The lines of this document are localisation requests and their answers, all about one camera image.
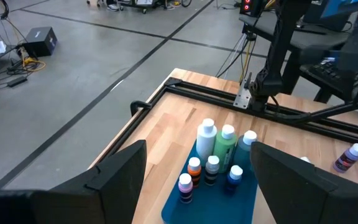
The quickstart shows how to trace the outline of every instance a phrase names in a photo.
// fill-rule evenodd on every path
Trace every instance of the computer monitor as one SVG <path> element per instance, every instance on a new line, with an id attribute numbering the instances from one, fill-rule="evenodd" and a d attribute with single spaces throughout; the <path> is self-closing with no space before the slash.
<path id="1" fill-rule="evenodd" d="M 312 1 L 302 18 L 302 25 L 316 24 L 333 31 L 342 31 L 350 15 L 358 11 L 358 0 L 350 1 L 353 2 L 341 0 Z"/>
<path id="2" fill-rule="evenodd" d="M 358 0 L 329 0 L 322 18 L 336 16 L 341 14 L 349 14 L 358 11 Z"/>

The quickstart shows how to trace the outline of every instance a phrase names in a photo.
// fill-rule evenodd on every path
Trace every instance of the gray floor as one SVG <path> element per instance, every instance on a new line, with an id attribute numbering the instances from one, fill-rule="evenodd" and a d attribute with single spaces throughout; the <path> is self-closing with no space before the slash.
<path id="1" fill-rule="evenodd" d="M 215 75 L 229 53 L 219 48 L 233 47 L 242 24 L 237 10 L 217 11 L 212 2 L 182 25 L 208 3 L 193 0 L 186 9 L 143 15 L 136 9 L 88 7 L 78 0 L 9 1 L 11 21 L 23 34 L 52 26 L 59 43 L 53 56 L 42 58 L 46 69 L 25 84 L 0 90 L 0 180 L 104 90 L 109 93 L 5 188 L 50 189 L 86 170 L 130 118 L 129 103 L 147 99 L 174 68 Z M 4 26 L 15 42 L 9 24 Z M 0 33 L 6 39 L 1 23 Z M 266 55 L 268 48 L 269 42 L 258 38 L 254 52 Z M 249 70 L 257 73 L 264 61 L 252 57 Z M 237 80 L 240 70 L 238 61 L 226 78 Z M 112 89 L 122 75 L 126 78 Z M 313 99 L 317 91 L 301 79 L 294 94 Z"/>

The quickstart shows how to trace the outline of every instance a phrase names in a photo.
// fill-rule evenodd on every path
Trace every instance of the small paint bottle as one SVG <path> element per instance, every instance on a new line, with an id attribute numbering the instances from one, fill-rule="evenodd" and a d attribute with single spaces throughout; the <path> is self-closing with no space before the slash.
<path id="1" fill-rule="evenodd" d="M 219 172 L 219 157 L 218 156 L 209 156 L 208 161 L 205 165 L 205 184 L 212 186 L 216 182 Z"/>
<path id="2" fill-rule="evenodd" d="M 346 172 L 353 164 L 358 161 L 358 143 L 353 144 L 335 162 L 334 169 L 340 173 Z"/>
<path id="3" fill-rule="evenodd" d="M 180 174 L 179 176 L 180 201 L 190 203 L 193 200 L 193 182 L 190 174 Z"/>
<path id="4" fill-rule="evenodd" d="M 201 161 L 197 157 L 192 157 L 187 165 L 187 172 L 191 175 L 193 187 L 198 187 L 201 178 Z"/>
<path id="5" fill-rule="evenodd" d="M 230 173 L 227 174 L 225 189 L 229 192 L 234 192 L 241 183 L 242 169 L 234 165 L 230 168 Z"/>

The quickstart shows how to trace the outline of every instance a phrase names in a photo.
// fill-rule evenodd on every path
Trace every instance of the green bottle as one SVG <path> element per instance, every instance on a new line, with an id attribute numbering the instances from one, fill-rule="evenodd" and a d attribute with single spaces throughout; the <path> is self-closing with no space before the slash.
<path id="1" fill-rule="evenodd" d="M 216 135 L 214 156 L 219 157 L 219 173 L 224 173 L 229 167 L 230 160 L 237 142 L 237 136 L 234 134 L 234 127 L 225 124 Z"/>

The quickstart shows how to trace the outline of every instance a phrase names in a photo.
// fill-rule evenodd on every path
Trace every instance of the yellow cable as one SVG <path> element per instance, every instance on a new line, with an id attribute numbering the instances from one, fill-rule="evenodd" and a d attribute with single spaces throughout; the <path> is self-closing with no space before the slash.
<path id="1" fill-rule="evenodd" d="M 265 6 L 265 9 L 268 9 L 270 6 L 272 6 L 276 1 L 275 0 L 270 0 L 266 6 Z"/>
<path id="2" fill-rule="evenodd" d="M 29 72 L 38 72 L 39 70 L 42 70 L 44 69 L 47 64 L 45 62 L 41 62 L 39 60 L 34 60 L 32 59 L 31 57 L 27 58 L 27 59 L 24 59 L 24 51 L 23 51 L 23 48 L 20 48 L 20 52 L 21 52 L 21 55 L 22 55 L 22 66 L 23 66 L 23 69 L 26 70 L 26 71 L 29 71 Z M 35 62 L 35 63 L 40 63 L 42 64 L 42 66 L 40 68 L 36 68 L 36 69 L 29 69 L 29 68 L 26 68 L 25 66 L 28 64 L 28 63 L 31 63 L 31 62 Z"/>
<path id="3" fill-rule="evenodd" d="M 246 71 L 246 66 L 247 66 L 247 62 L 248 62 L 248 56 L 249 56 L 249 49 L 250 49 L 251 43 L 248 44 L 248 49 L 247 49 L 247 56 L 246 56 L 246 61 L 244 62 L 244 66 L 242 68 L 242 73 L 240 76 L 240 80 L 239 82 L 242 81 L 242 79 L 244 78 L 244 72 Z"/>

